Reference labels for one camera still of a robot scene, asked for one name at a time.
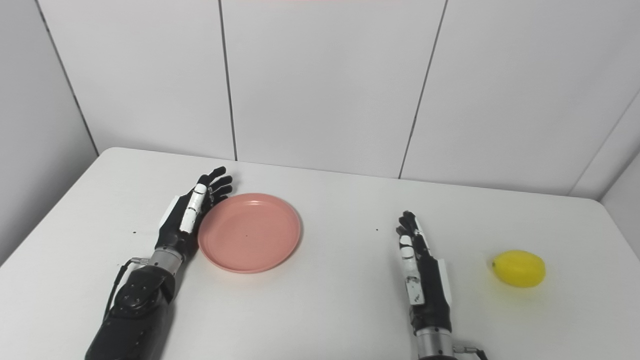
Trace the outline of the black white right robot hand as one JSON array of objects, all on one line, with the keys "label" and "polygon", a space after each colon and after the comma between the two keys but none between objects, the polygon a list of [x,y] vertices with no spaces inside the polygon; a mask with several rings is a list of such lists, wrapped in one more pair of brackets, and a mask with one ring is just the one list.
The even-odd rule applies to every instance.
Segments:
[{"label": "black white right robot hand", "polygon": [[405,210],[402,213],[396,232],[414,333],[427,328],[451,332],[445,262],[432,255],[426,235],[413,212]]}]

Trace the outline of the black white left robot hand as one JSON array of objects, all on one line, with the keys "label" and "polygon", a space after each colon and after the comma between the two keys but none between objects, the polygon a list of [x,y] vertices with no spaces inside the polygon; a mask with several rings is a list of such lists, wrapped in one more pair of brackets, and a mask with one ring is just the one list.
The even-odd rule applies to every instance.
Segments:
[{"label": "black white left robot hand", "polygon": [[158,230],[156,248],[171,248],[190,259],[198,250],[198,234],[203,218],[233,191],[233,176],[220,166],[199,177],[196,185],[178,196]]}]

